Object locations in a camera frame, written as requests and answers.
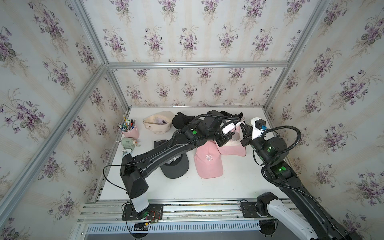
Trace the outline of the pink cap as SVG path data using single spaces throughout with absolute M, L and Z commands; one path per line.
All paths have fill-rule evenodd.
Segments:
M 197 173 L 203 179 L 218 178 L 224 173 L 221 153 L 213 141 L 198 147 L 194 160 Z
M 245 157 L 247 154 L 247 151 L 246 151 L 246 148 L 241 144 L 242 139 L 243 139 L 243 133 L 240 126 L 238 126 L 235 130 L 235 134 L 226 144 L 220 147 L 216 143 L 216 146 L 221 155 Z

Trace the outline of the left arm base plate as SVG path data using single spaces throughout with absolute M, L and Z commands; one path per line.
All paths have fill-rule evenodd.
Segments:
M 132 204 L 124 204 L 122 221 L 158 221 L 163 218 L 163 204 L 150 204 L 143 212 L 136 212 Z

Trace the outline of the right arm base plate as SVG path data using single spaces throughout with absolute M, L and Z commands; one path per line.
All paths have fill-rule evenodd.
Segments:
M 249 202 L 248 200 L 240 200 L 239 206 L 244 218 L 275 219 L 269 214 L 267 204 L 260 201 Z

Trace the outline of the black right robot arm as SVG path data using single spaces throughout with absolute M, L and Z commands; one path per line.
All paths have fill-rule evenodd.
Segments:
M 243 146 L 251 146 L 253 154 L 262 160 L 262 177 L 270 184 L 279 188 L 302 216 L 299 217 L 284 205 L 271 192 L 257 198 L 256 209 L 262 217 L 271 216 L 282 223 L 300 240 L 360 240 L 361 236 L 355 230 L 348 230 L 339 224 L 310 194 L 302 184 L 297 173 L 285 162 L 285 157 L 302 139 L 301 131 L 293 126 L 280 126 L 268 129 L 257 124 L 251 127 L 242 123 L 244 138 Z M 284 139 L 273 137 L 266 140 L 267 133 L 288 129 L 296 132 L 295 141 L 288 146 Z

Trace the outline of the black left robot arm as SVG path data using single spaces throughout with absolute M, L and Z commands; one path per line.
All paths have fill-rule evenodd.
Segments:
M 146 215 L 150 210 L 145 193 L 149 189 L 146 178 L 151 173 L 172 158 L 203 146 L 208 141 L 215 141 L 219 146 L 226 144 L 242 117 L 242 113 L 232 115 L 212 110 L 194 117 L 176 130 L 170 140 L 154 149 L 134 157 L 131 154 L 122 157 L 120 177 L 136 213 Z

